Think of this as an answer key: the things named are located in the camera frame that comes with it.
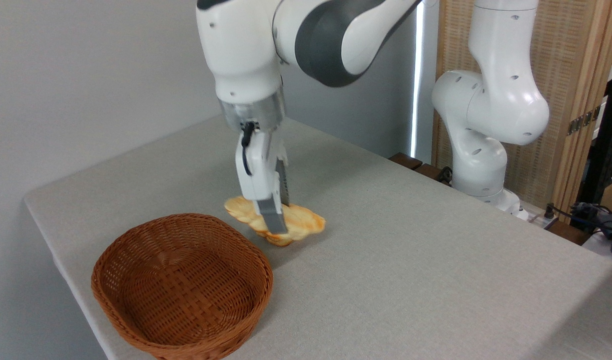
metal bracket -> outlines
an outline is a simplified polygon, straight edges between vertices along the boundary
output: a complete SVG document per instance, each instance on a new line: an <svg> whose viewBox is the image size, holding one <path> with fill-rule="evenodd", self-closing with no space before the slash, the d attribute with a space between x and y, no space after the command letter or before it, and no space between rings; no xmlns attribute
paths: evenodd
<svg viewBox="0 0 612 360"><path fill-rule="evenodd" d="M575 120L570 121L570 126L568 127L568 136L578 132L579 130L595 122L599 118L600 109L601 106L599 105L594 110L588 111L587 113L576 118Z"/></svg>

wicker basket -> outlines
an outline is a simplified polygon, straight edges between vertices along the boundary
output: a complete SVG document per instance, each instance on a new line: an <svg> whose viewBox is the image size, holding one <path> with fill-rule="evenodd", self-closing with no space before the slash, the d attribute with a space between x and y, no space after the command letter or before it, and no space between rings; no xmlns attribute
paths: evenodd
<svg viewBox="0 0 612 360"><path fill-rule="evenodd" d="M272 271L234 228L175 214L128 230L95 264L92 289L124 340L163 360L221 359L250 337Z"/></svg>

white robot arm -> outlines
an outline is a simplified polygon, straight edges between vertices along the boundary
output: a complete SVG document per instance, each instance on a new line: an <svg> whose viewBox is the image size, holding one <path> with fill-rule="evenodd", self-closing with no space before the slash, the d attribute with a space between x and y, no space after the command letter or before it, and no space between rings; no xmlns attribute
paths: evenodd
<svg viewBox="0 0 612 360"><path fill-rule="evenodd" d="M518 216L519 198L504 189L500 141L526 145L548 125L548 103L530 67L538 2L477 0L469 45L482 73L448 71L432 93L452 144L453 187Z"/></svg>
<svg viewBox="0 0 612 360"><path fill-rule="evenodd" d="M268 229L287 231L280 62L329 87L358 79L421 0L199 0L197 23L228 125L242 194Z"/></svg>

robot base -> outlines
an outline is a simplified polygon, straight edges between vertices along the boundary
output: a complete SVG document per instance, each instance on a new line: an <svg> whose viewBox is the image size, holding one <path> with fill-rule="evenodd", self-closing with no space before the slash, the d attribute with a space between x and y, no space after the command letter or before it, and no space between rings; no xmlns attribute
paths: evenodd
<svg viewBox="0 0 612 360"><path fill-rule="evenodd" d="M508 189L493 194L491 196L473 196L473 198L490 204L503 212L512 214L519 219L527 221L528 212L521 207L521 201L515 193Z"/></svg>

cable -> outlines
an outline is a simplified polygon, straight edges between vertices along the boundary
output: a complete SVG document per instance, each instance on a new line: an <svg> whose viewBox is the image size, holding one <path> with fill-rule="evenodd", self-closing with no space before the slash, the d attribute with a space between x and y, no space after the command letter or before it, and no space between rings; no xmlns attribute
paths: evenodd
<svg viewBox="0 0 612 360"><path fill-rule="evenodd" d="M595 222L592 222L592 221L588 221L586 219L578 218L575 215L568 214L568 212L565 212L564 210L561 210L561 209L555 207L554 203L549 203L548 207L552 208L553 210L555 210L559 214L564 215L565 217L573 219L574 221L579 221L580 223L585 223L587 225L594 226L596 228L600 228L602 230L612 231L612 227L603 225L605 223L609 223L609 221L604 221L603 223L595 223Z"/></svg>
<svg viewBox="0 0 612 360"><path fill-rule="evenodd" d="M241 159L242 161L244 161L244 170L246 171L246 174L248 174L248 176L252 176L253 173L251 173L250 168L248 168L248 159L246 158L246 149L250 145L250 140L253 136L253 132L255 132L255 123L253 123L252 121L251 122L249 121L244 125L244 136L241 138L241 146L242 146Z"/></svg>

